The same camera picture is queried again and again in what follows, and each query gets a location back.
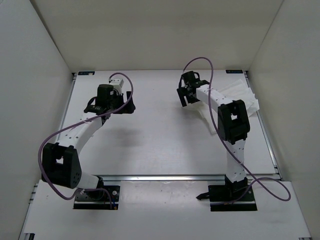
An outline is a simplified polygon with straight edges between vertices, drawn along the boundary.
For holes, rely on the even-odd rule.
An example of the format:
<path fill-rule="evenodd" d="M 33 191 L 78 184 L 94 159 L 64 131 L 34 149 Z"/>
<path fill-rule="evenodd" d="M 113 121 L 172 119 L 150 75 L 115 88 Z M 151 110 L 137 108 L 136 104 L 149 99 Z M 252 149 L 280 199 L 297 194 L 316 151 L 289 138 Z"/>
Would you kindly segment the white pleated skirt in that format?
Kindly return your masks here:
<path fill-rule="evenodd" d="M 243 100 L 248 117 L 252 116 L 260 109 L 259 101 L 256 99 L 252 89 L 241 79 L 238 79 L 236 82 L 220 88 L 217 91 L 233 100 Z M 201 119 L 208 127 L 209 133 L 215 135 L 216 130 L 211 120 L 209 107 L 202 102 L 196 102 L 191 105 L 191 110 L 197 111 L 200 114 Z"/>

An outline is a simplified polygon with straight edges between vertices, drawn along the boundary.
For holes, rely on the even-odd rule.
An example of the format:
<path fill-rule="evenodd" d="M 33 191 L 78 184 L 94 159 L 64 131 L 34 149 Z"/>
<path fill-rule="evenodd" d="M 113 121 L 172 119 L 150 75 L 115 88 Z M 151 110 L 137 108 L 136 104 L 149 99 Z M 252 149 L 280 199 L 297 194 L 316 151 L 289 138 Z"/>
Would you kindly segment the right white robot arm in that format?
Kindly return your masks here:
<path fill-rule="evenodd" d="M 242 195 L 239 184 L 247 184 L 247 174 L 244 168 L 244 149 L 250 122 L 243 100 L 233 100 L 209 87 L 209 82 L 201 80 L 194 71 L 183 73 L 178 84 L 178 97 L 181 105 L 203 102 L 210 111 L 217 114 L 217 124 L 214 128 L 222 144 L 226 148 L 227 171 L 224 195 L 229 200 L 236 200 Z"/>

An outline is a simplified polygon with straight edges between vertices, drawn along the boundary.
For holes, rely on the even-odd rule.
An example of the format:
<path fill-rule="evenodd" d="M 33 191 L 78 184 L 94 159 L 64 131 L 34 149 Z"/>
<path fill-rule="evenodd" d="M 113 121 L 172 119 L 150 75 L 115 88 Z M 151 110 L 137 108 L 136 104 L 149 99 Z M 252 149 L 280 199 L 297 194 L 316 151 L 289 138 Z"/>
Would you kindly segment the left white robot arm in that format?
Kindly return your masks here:
<path fill-rule="evenodd" d="M 93 199 L 101 198 L 105 192 L 102 180 L 82 170 L 80 152 L 112 114 L 132 114 L 135 109 L 132 90 L 123 93 L 120 85 L 100 84 L 79 122 L 64 130 L 55 143 L 46 143 L 42 148 L 42 180 L 52 187 L 87 189 Z"/>

